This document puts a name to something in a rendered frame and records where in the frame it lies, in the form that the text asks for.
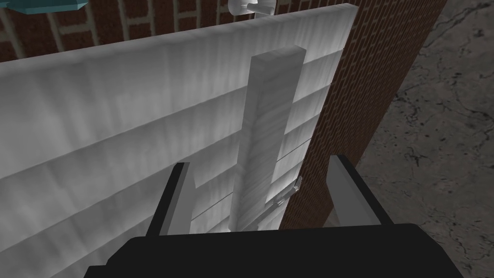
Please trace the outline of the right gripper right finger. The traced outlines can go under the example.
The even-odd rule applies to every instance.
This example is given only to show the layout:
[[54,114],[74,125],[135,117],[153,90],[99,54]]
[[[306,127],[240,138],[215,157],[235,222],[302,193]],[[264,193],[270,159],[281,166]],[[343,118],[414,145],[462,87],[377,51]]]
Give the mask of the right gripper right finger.
[[345,155],[331,155],[326,184],[341,226],[393,224]]

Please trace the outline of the teal object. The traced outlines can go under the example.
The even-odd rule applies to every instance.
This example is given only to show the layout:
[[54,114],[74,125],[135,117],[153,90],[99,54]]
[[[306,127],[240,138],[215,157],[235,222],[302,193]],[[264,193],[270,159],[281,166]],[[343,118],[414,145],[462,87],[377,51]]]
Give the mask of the teal object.
[[0,8],[7,8],[22,14],[44,14],[76,11],[89,0],[0,0]]

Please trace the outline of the white round object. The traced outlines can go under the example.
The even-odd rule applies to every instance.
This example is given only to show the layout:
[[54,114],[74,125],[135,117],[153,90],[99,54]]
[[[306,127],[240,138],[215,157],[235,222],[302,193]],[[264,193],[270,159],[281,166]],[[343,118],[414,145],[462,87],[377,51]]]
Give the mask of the white round object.
[[228,10],[233,16],[255,14],[274,15],[277,0],[228,0]]

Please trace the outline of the white cupboard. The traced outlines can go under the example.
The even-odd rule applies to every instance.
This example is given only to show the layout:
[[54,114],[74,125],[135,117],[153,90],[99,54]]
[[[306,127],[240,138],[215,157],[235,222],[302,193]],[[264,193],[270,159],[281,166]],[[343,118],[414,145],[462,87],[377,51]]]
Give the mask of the white cupboard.
[[0,278],[83,278],[145,234],[177,162],[193,167],[190,233],[229,232],[251,58],[296,45],[306,55],[272,183],[245,229],[278,228],[357,11],[0,63]]

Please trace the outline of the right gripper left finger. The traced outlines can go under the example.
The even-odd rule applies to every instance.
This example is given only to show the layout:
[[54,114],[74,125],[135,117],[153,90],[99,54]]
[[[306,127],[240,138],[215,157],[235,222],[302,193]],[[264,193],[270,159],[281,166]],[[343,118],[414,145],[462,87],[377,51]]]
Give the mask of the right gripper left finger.
[[146,236],[190,233],[196,185],[190,162],[176,163],[171,171]]

